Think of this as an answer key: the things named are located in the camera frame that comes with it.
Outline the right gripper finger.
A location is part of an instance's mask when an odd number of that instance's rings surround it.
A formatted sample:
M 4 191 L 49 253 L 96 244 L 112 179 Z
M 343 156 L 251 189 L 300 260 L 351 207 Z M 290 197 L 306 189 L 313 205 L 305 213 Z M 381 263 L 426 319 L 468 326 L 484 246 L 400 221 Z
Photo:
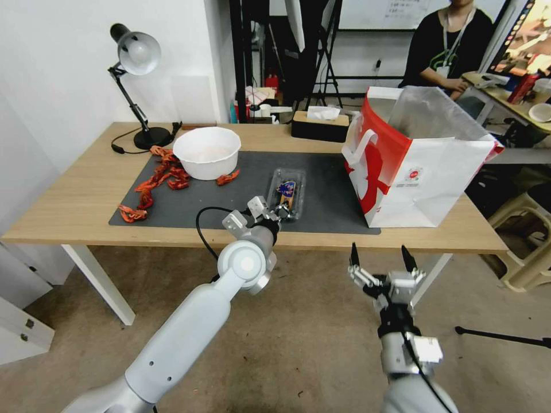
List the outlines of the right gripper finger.
M 401 252 L 406 271 L 411 274 L 415 282 L 421 282 L 425 277 L 425 272 L 419 268 L 415 258 L 404 245 L 401 246 Z
M 368 290 L 379 288 L 382 285 L 382 281 L 380 279 L 376 278 L 360 266 L 358 249 L 355 242 L 353 242 L 351 246 L 347 272 L 352 281 L 362 290 L 364 288 L 367 288 Z

